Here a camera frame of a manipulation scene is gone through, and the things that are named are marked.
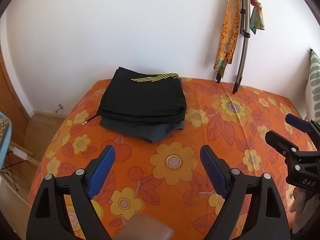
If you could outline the right white gloved hand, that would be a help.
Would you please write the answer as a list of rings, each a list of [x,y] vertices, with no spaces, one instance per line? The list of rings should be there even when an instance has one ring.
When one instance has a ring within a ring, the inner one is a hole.
[[[290,208],[295,213],[292,233],[295,235],[300,229],[306,226],[307,222],[315,214],[319,206],[319,193],[295,187],[293,190],[294,201]]]

